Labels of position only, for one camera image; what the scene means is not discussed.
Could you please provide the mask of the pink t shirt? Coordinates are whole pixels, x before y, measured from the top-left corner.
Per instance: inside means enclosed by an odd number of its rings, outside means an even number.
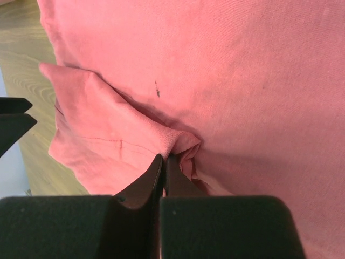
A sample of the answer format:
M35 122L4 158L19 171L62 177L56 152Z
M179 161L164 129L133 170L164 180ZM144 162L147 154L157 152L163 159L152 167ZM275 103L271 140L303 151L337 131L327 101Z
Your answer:
M211 195L272 195L344 258L344 1L39 1L49 154L116 194L175 154Z

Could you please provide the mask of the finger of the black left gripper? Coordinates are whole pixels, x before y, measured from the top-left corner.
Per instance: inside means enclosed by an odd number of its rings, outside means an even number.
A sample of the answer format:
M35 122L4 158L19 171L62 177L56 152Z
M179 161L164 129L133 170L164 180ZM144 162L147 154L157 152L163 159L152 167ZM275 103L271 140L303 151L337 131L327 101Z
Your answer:
M32 104L25 98L0 97L0 114L22 114L27 112Z
M3 156L36 123L37 120L26 113L1 115L0 156Z

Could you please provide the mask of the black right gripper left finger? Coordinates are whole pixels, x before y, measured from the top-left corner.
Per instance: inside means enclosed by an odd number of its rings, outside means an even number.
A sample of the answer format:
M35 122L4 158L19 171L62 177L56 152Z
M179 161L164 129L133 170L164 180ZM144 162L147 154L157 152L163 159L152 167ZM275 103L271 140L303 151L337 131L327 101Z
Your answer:
M163 158L118 194L1 200L1 258L159 258Z

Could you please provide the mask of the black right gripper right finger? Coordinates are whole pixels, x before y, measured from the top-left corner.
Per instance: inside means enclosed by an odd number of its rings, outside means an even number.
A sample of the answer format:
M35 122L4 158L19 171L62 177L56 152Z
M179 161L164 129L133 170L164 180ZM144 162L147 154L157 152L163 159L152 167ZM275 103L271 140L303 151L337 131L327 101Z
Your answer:
M160 200L163 258L305 258L290 210L273 196L207 196L171 155Z

